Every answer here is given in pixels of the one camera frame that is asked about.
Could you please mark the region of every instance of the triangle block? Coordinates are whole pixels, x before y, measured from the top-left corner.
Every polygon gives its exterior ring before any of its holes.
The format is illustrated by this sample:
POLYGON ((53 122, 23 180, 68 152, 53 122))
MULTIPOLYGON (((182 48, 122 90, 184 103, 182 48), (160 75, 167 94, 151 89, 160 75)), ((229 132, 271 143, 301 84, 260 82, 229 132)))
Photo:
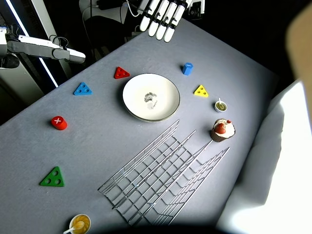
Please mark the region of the triangle block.
POLYGON ((121 67, 118 67, 118 68, 116 69, 114 78, 115 78, 115 79, 120 79, 120 78, 129 77, 129 76, 130 76, 130 73, 129 73, 129 72, 125 71, 125 70, 122 69, 121 67))
POLYGON ((207 91, 206 91, 206 89, 202 85, 200 85, 196 89, 196 91, 194 92, 194 95, 201 96, 201 97, 204 97, 204 98, 207 98, 209 96, 207 91))
POLYGON ((88 85, 85 84, 85 82, 82 82, 74 92, 74 95, 91 95, 91 94, 92 90, 88 87, 88 85))
POLYGON ((41 186, 64 187, 64 180, 59 167, 55 167, 40 183, 41 186))

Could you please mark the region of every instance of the green triangle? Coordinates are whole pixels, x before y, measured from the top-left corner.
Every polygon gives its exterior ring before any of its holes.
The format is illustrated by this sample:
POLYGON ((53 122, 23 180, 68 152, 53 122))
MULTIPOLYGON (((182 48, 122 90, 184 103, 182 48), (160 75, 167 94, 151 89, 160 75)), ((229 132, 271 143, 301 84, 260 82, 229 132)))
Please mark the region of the green triangle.
POLYGON ((64 180, 59 167, 55 167, 40 183, 41 186, 64 187, 64 180))

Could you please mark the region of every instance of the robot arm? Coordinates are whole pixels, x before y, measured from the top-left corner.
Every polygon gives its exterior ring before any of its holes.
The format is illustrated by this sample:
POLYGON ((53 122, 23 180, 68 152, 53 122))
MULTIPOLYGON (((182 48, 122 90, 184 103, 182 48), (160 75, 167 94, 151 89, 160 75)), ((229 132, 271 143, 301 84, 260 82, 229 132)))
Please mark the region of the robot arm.
MULTIPOLYGON (((148 5, 140 24, 140 30, 147 30, 151 23, 149 35, 153 37, 156 34, 158 40, 164 39, 165 42, 171 40, 185 9, 195 2, 200 2, 200 14, 204 14, 205 10, 205 0, 162 0, 158 6, 159 2, 160 0, 152 0, 151 4, 148 5)), ((141 7, 144 5, 146 6, 145 0, 142 1, 141 7)))
POLYGON ((18 39, 7 37, 8 30, 0 27, 0 67, 5 68, 8 58, 12 55, 25 53, 40 58, 64 59, 67 62, 83 63, 86 56, 76 50, 72 50, 52 41, 19 35, 18 39))

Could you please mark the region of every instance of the blue block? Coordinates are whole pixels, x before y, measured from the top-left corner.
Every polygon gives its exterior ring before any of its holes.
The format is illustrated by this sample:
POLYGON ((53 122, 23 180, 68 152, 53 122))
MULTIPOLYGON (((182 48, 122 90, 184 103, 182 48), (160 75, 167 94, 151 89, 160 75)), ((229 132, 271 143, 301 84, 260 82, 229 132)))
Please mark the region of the blue block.
POLYGON ((74 92, 74 95, 90 95, 90 94, 92 94, 92 90, 84 82, 81 83, 74 92))
POLYGON ((191 64, 190 62, 187 62, 184 67, 183 67, 183 74, 188 76, 193 70, 193 64, 191 64))

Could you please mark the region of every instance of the red cylinder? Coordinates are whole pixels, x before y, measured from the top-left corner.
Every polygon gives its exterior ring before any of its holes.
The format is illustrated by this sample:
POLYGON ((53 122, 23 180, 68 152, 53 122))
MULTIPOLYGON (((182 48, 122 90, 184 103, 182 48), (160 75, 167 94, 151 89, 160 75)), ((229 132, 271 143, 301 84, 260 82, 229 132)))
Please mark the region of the red cylinder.
POLYGON ((51 123, 58 130, 64 130, 65 128, 67 128, 67 123, 62 116, 55 116, 51 120, 51 123))

